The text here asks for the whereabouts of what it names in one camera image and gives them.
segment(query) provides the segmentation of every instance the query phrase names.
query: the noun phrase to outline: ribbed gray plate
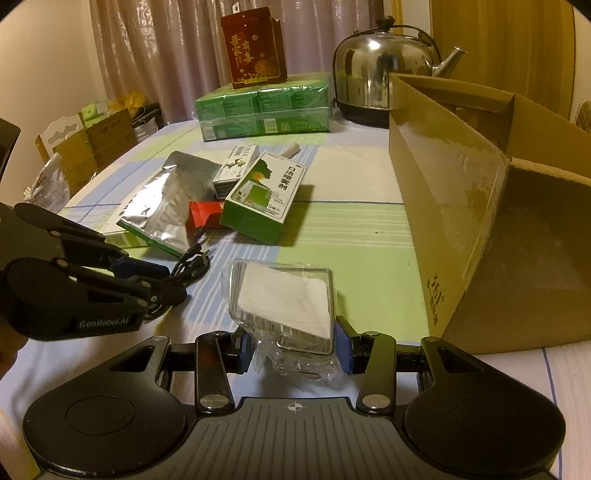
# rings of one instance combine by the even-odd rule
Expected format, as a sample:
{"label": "ribbed gray plate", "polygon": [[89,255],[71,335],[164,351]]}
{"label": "ribbed gray plate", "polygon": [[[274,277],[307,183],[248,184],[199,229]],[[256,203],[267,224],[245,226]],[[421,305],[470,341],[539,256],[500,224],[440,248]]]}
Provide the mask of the ribbed gray plate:
{"label": "ribbed gray plate", "polygon": [[[60,477],[45,473],[40,478]],[[246,398],[242,407],[230,415],[198,421],[189,438],[172,455],[125,478],[452,480],[458,477],[423,462],[406,446],[389,420],[355,413],[344,398]]]}

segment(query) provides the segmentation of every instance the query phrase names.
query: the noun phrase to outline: plastic-wrapped green boxes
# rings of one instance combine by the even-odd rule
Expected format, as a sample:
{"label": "plastic-wrapped green boxes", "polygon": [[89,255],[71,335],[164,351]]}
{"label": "plastic-wrapped green boxes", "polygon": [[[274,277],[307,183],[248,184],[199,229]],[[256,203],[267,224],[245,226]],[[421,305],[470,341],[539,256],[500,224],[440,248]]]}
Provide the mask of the plastic-wrapped green boxes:
{"label": "plastic-wrapped green boxes", "polygon": [[276,85],[235,90],[225,85],[195,101],[204,141],[256,135],[328,132],[332,115],[327,73],[289,75]]}

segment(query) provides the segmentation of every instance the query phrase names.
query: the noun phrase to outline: green and white box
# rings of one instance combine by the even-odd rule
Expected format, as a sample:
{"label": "green and white box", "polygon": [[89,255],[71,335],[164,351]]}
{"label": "green and white box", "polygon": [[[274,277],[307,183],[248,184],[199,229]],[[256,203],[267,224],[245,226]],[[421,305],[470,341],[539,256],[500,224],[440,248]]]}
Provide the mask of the green and white box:
{"label": "green and white box", "polygon": [[264,152],[224,203],[220,223],[266,244],[279,238],[306,167]]}
{"label": "green and white box", "polygon": [[237,145],[230,154],[226,163],[220,168],[213,179],[213,188],[216,198],[223,200],[228,196],[238,183],[246,169],[259,157],[258,144]]}

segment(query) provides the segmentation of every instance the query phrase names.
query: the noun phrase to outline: checkered tablecloth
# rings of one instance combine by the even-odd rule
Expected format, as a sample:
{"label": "checkered tablecloth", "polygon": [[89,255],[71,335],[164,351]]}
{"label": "checkered tablecloth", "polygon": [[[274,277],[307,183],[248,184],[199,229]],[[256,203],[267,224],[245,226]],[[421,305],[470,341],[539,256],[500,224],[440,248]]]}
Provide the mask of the checkered tablecloth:
{"label": "checkered tablecloth", "polygon": [[[197,122],[170,125],[125,154],[81,190],[63,215],[100,228],[121,201],[157,171],[175,151],[222,163],[236,144],[256,141],[262,150],[280,152],[299,143],[295,161],[308,172],[276,246],[236,234],[209,238],[212,267],[189,289],[190,298],[166,317],[139,332],[93,339],[41,343],[30,341],[0,382],[0,460],[14,480],[38,472],[21,433],[28,406],[44,392],[157,333],[173,342],[192,342],[210,330],[233,330],[222,299],[220,272],[234,258],[331,268],[337,313],[360,332],[378,330],[398,342],[428,334],[413,243],[388,154],[388,132],[336,118],[329,134],[278,135],[203,143]],[[135,254],[169,266],[174,259],[155,249]],[[591,343],[482,357],[540,391],[561,408],[567,437],[553,466],[560,479],[591,478]],[[326,384],[280,377],[266,369],[231,378],[237,400],[243,396],[356,398],[359,378],[343,376]],[[173,392],[193,402],[192,375],[179,374]],[[414,377],[399,374],[397,401],[416,395]]]}

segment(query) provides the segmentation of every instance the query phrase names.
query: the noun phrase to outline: foil packet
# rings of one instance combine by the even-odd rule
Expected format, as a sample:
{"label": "foil packet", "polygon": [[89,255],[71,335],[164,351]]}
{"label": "foil packet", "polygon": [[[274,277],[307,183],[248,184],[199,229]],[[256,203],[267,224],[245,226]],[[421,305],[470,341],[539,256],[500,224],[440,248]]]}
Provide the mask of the foil packet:
{"label": "foil packet", "polygon": [[219,169],[205,158],[172,152],[130,201],[117,225],[179,257],[197,241],[189,202],[213,200],[213,178]]}

